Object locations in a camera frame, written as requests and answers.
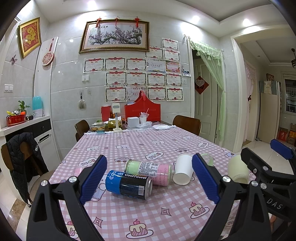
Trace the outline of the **right wooden chair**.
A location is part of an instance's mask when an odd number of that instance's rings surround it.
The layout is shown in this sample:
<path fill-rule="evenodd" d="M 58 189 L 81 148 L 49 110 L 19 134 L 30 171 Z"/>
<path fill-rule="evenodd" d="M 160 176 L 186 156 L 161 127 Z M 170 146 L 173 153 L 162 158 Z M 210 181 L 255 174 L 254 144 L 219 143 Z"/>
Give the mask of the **right wooden chair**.
<path fill-rule="evenodd" d="M 173 119 L 173 125 L 182 128 L 190 133 L 195 135 L 200 134 L 201 130 L 201 121 L 196 118 L 191 118 L 183 115 L 177 115 Z"/>

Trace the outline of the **pink checkered tablecloth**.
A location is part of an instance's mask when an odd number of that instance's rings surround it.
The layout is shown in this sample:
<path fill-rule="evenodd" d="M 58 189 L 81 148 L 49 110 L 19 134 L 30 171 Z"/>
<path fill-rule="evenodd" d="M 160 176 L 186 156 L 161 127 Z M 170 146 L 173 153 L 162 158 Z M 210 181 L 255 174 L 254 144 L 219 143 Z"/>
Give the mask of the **pink checkered tablecloth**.
<path fill-rule="evenodd" d="M 84 208 L 104 240 L 194 240 L 215 207 L 189 168 L 197 153 L 223 176 L 235 158 L 177 127 L 87 134 L 50 183 L 76 182 L 103 155 L 107 170 Z"/>

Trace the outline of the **wooden chair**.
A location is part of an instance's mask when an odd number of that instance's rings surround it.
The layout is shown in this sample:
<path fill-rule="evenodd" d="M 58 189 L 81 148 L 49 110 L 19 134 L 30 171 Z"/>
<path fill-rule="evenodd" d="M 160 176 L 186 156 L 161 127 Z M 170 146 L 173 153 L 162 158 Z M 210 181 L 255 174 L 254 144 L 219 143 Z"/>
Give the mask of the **wooden chair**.
<path fill-rule="evenodd" d="M 196 118 L 191 118 L 183 115 L 177 115 L 173 119 L 173 125 L 182 128 L 190 133 L 195 135 L 200 134 L 201 130 L 201 121 Z"/>
<path fill-rule="evenodd" d="M 86 120 L 81 120 L 78 123 L 74 125 L 76 133 L 75 133 L 75 138 L 76 141 L 78 142 L 81 137 L 87 133 L 90 130 L 90 126 Z"/>

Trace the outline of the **black jacket on chair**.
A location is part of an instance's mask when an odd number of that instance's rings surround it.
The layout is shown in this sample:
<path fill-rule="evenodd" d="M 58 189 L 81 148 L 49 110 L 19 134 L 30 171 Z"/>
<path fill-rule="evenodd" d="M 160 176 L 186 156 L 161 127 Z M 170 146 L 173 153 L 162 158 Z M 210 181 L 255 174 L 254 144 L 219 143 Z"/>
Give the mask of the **black jacket on chair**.
<path fill-rule="evenodd" d="M 25 154 L 21 151 L 22 143 L 27 144 L 31 151 L 28 158 L 25 158 Z M 22 200 L 30 205 L 32 200 L 28 192 L 28 183 L 33 177 L 42 176 L 49 171 L 39 145 L 32 133 L 25 132 L 12 137 L 6 142 L 6 146 L 13 166 L 13 169 L 10 170 L 12 181 Z"/>

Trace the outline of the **pink green towel canister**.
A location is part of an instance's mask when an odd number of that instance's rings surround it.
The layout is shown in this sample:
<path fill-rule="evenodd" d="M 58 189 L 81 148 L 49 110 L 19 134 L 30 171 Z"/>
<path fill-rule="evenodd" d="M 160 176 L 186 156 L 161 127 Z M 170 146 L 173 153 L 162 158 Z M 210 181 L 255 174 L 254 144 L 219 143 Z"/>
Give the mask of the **pink green towel canister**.
<path fill-rule="evenodd" d="M 129 160 L 125 164 L 125 172 L 132 175 L 143 175 L 152 178 L 153 185 L 168 186 L 173 176 L 171 164 L 160 164 Z"/>

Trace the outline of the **white paper cup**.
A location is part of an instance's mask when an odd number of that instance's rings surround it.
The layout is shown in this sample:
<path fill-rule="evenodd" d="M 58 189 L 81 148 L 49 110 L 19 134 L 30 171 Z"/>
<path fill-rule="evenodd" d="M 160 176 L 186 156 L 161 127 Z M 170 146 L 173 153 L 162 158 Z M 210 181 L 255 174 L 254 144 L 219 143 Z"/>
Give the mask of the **white paper cup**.
<path fill-rule="evenodd" d="M 177 157 L 175 163 L 175 170 L 173 175 L 173 181 L 178 185 L 187 185 L 189 184 L 192 175 L 192 155 L 181 154 Z"/>

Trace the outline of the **plum blossom framed painting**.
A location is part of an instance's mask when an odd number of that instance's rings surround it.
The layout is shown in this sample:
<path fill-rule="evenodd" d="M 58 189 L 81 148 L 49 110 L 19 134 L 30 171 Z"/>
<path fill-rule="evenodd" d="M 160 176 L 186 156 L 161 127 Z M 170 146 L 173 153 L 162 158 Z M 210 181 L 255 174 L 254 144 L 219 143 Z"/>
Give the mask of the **plum blossom framed painting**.
<path fill-rule="evenodd" d="M 149 22 L 110 19 L 88 21 L 82 35 L 79 52 L 109 50 L 149 51 Z"/>

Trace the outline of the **white refrigerator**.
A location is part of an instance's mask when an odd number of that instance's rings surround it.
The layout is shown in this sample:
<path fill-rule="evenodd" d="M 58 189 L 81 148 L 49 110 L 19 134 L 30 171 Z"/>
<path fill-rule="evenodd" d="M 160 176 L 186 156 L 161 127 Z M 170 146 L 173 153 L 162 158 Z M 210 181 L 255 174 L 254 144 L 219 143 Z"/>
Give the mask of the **white refrigerator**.
<path fill-rule="evenodd" d="M 260 81 L 260 116 L 257 138 L 270 143 L 278 134 L 280 124 L 280 83 Z"/>

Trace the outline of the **red planter with plants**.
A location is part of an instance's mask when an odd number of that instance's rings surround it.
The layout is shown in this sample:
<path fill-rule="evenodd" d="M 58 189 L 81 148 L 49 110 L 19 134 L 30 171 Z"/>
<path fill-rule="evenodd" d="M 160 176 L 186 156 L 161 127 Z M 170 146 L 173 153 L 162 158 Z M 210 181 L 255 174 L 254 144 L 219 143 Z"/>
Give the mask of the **red planter with plants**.
<path fill-rule="evenodd" d="M 19 100 L 18 103 L 19 105 L 17 110 L 6 112 L 7 126 L 14 126 L 26 122 L 27 108 L 30 106 L 26 105 L 23 100 Z"/>

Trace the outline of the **left wooden chair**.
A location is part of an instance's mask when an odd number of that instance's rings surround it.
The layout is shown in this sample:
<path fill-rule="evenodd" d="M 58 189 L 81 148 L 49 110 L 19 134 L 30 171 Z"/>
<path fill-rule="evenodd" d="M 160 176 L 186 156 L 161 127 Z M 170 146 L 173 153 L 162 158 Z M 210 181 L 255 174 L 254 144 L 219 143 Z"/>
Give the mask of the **left wooden chair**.
<path fill-rule="evenodd" d="M 78 142 L 81 137 L 87 133 L 90 130 L 90 126 L 86 120 L 81 120 L 78 123 L 74 125 L 76 133 L 75 133 L 75 138 L 76 141 Z"/>

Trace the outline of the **white desk lamp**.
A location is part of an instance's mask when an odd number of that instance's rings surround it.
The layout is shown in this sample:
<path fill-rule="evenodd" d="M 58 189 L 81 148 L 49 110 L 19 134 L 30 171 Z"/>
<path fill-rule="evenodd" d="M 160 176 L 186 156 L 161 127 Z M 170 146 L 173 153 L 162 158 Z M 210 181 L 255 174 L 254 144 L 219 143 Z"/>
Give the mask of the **white desk lamp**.
<path fill-rule="evenodd" d="M 120 104 L 113 103 L 112 104 L 112 112 L 115 114 L 115 128 L 113 129 L 114 132 L 121 132 L 122 129 L 119 127 L 118 121 L 118 114 L 120 113 Z"/>

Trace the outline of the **clear green glass cup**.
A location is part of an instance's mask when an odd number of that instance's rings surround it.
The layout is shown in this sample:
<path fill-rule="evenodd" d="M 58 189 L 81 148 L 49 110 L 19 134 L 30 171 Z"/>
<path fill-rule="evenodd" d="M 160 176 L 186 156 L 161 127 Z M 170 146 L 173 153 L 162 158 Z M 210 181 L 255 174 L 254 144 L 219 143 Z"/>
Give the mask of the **clear green glass cup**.
<path fill-rule="evenodd" d="M 210 154 L 204 153 L 204 154 L 201 154 L 201 157 L 207 163 L 208 166 L 214 165 L 214 158 Z"/>

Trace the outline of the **white door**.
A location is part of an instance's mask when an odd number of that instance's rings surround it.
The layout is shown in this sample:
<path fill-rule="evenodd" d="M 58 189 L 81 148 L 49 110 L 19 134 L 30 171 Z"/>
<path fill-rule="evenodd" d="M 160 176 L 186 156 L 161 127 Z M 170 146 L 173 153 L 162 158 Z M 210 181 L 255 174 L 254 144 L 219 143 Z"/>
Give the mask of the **white door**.
<path fill-rule="evenodd" d="M 201 58 L 194 59 L 194 80 L 201 76 L 209 86 L 199 94 L 195 91 L 195 118 L 201 121 L 199 136 L 211 142 L 216 139 L 218 86 Z"/>

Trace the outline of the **blue CoolTowel can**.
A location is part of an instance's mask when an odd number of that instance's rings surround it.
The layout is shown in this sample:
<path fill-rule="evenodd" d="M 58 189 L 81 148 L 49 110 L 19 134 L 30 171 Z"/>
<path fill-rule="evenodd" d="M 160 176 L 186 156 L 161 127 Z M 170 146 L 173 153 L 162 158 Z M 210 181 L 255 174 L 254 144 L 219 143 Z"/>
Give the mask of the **blue CoolTowel can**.
<path fill-rule="evenodd" d="M 111 170 L 105 180 L 106 189 L 114 194 L 147 200 L 152 193 L 152 179 L 149 176 L 132 175 Z"/>

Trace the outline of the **plastic cup with straw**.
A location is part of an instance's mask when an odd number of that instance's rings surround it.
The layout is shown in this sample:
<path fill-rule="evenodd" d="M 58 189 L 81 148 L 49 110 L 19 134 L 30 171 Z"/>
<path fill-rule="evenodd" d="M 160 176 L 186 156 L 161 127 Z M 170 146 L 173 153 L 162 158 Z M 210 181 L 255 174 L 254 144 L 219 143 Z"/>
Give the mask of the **plastic cup with straw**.
<path fill-rule="evenodd" d="M 139 117 L 140 124 L 144 124 L 144 123 L 147 122 L 147 117 L 149 116 L 149 114 L 148 114 L 148 110 L 149 110 L 149 109 L 147 109 L 146 112 L 141 112 L 141 113 L 140 113 L 140 117 Z"/>

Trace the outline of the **light blue humidifier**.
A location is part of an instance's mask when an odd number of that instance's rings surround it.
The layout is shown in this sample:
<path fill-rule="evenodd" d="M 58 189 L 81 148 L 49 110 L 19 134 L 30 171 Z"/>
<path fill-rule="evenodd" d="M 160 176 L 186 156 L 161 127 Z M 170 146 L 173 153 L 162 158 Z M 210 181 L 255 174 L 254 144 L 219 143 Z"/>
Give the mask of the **light blue humidifier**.
<path fill-rule="evenodd" d="M 32 111 L 35 118 L 42 117 L 44 115 L 43 101 L 40 96 L 34 96 L 32 100 Z"/>

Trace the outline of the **cream yellow cup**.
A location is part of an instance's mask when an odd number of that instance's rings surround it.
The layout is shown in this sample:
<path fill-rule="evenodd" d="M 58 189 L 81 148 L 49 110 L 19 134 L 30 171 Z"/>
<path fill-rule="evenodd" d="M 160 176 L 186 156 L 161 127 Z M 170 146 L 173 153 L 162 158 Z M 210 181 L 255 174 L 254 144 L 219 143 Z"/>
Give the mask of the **cream yellow cup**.
<path fill-rule="evenodd" d="M 249 169 L 247 165 L 241 160 L 240 155 L 236 155 L 229 160 L 228 176 L 237 183 L 249 183 Z"/>

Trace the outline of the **gold framed red picture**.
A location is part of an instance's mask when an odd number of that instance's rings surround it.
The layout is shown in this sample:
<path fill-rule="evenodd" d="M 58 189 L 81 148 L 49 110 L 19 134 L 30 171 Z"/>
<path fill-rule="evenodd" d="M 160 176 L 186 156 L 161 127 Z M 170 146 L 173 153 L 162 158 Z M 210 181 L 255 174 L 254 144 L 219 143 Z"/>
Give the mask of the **gold framed red picture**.
<path fill-rule="evenodd" d="M 41 45 L 40 17 L 27 21 L 18 27 L 18 45 L 22 58 Z"/>

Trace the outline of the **white square box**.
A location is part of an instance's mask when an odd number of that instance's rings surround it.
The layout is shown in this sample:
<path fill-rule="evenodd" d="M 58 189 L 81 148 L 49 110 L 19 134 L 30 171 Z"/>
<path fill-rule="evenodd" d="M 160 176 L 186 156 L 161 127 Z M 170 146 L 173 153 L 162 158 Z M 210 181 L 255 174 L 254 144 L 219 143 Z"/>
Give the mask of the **white square box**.
<path fill-rule="evenodd" d="M 136 128 L 140 124 L 140 121 L 138 117 L 129 117 L 127 118 L 127 123 L 129 128 Z"/>

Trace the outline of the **round pink wall ornament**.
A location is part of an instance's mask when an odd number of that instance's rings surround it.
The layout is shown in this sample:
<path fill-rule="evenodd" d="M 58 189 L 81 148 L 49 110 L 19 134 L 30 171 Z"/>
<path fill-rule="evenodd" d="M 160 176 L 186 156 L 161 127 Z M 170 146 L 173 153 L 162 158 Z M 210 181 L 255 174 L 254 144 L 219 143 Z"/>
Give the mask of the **round pink wall ornament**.
<path fill-rule="evenodd" d="M 42 65 L 43 66 L 48 66 L 49 64 L 51 64 L 51 62 L 54 59 L 54 52 L 53 52 L 53 41 L 54 38 L 51 41 L 51 44 L 49 46 L 48 51 L 45 53 L 43 59 L 42 59 Z"/>

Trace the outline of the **red gift box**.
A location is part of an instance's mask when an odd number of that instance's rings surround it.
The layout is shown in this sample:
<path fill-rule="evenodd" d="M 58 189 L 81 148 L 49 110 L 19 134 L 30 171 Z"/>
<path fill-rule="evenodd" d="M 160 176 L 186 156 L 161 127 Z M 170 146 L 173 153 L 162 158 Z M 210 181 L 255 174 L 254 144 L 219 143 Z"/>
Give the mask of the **red gift box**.
<path fill-rule="evenodd" d="M 125 105 L 125 117 L 139 117 L 141 113 L 148 114 L 148 121 L 161 121 L 161 105 L 151 101 L 142 90 L 133 104 Z"/>

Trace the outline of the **red diamond door decoration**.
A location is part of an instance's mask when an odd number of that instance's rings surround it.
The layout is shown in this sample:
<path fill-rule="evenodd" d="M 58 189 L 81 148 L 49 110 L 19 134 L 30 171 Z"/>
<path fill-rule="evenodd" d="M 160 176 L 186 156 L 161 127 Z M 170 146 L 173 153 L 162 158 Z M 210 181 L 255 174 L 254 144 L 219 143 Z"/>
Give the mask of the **red diamond door decoration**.
<path fill-rule="evenodd" d="M 195 84 L 195 90 L 199 94 L 202 94 L 206 90 L 206 88 L 209 86 L 209 84 L 201 76 L 198 76 L 195 79 L 194 84 Z"/>

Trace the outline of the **white side cabinet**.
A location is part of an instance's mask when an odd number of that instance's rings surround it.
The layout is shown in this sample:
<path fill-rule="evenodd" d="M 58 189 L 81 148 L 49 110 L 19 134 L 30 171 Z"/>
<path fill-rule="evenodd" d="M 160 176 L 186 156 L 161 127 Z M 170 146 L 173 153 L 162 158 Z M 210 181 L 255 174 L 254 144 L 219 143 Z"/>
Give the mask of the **white side cabinet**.
<path fill-rule="evenodd" d="M 4 137 L 7 142 L 13 136 L 24 132 L 33 134 L 35 141 L 40 147 L 48 170 L 55 170 L 60 164 L 60 158 L 55 144 L 50 116 L 47 115 L 40 118 L 34 118 L 25 123 L 2 128 L 1 137 Z"/>

